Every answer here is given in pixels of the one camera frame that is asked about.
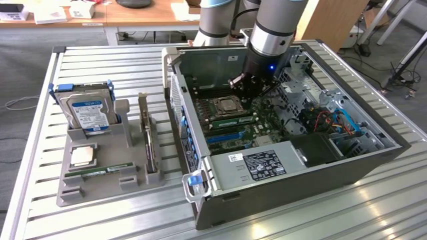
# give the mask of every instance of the blue pcie slot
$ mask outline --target blue pcie slot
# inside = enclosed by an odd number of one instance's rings
[[[208,144],[213,144],[213,143],[223,142],[223,141],[241,139],[244,133],[245,133],[245,131],[241,131],[241,132],[237,132],[237,133],[232,133],[232,134],[227,134],[227,135],[221,135],[221,136],[212,136],[205,141],[207,141]]]

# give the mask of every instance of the white cable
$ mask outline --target white cable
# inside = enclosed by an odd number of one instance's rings
[[[4,104],[4,106],[0,106],[0,108],[5,108],[5,109],[12,110],[12,111],[21,111],[21,110],[26,110],[26,109],[33,109],[34,107],[37,107],[37,105],[29,106],[29,107],[22,107],[22,108],[10,108],[10,106],[13,104],[16,104],[18,101],[24,101],[24,100],[28,100],[28,99],[37,99],[37,98],[38,98],[38,95],[37,96],[24,96],[20,99],[14,99],[14,100],[8,101]]]

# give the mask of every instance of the motherboard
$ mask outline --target motherboard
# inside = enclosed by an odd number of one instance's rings
[[[195,109],[211,155],[244,150],[287,140],[284,128],[267,97],[253,100],[244,109],[239,98],[224,91],[225,96],[196,98]]]

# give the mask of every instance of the cardboard box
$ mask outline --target cardboard box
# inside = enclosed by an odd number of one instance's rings
[[[184,5],[188,7],[188,14],[200,14],[200,1],[201,0],[182,0]]]

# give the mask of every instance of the aluminum slatted table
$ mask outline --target aluminum slatted table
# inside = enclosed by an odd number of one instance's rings
[[[181,171],[161,84],[165,45],[66,47],[52,53],[28,144],[2,228],[5,239],[381,239],[427,238],[427,135],[388,103],[331,49],[304,41],[384,117],[412,147],[355,184],[288,205],[195,230],[184,198]],[[313,75],[332,89],[320,69]],[[66,121],[48,97],[48,84],[114,83],[114,95],[130,103],[138,117],[137,93],[148,92],[148,109],[157,120],[162,187],[106,199],[56,206]]]

